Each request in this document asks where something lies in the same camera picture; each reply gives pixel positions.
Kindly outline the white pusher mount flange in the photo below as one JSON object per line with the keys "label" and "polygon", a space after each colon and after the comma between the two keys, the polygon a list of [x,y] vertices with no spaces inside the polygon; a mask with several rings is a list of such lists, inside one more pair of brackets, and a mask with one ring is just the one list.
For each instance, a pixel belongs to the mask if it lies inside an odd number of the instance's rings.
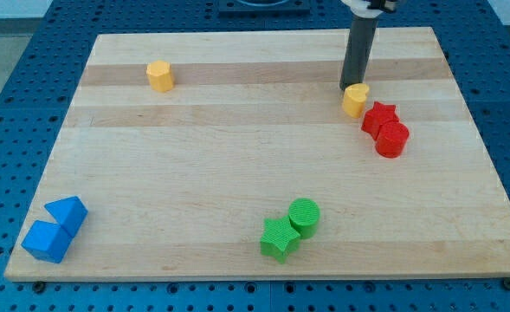
{"label": "white pusher mount flange", "polygon": [[362,18],[377,18],[382,13],[394,13],[400,4],[398,0],[341,0],[351,12]]}

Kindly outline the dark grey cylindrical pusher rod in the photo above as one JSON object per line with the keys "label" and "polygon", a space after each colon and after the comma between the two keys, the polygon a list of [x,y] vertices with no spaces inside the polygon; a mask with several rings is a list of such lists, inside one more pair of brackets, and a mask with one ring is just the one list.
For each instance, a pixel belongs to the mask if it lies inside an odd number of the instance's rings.
{"label": "dark grey cylindrical pusher rod", "polygon": [[377,25],[376,17],[353,17],[339,81],[342,90],[364,80]]}

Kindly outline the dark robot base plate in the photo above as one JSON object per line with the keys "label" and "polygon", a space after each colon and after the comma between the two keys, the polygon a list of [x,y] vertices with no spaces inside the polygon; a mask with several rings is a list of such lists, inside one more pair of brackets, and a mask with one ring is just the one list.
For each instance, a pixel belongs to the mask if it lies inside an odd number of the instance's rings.
{"label": "dark robot base plate", "polygon": [[232,14],[309,13],[310,0],[217,0],[220,16]]}

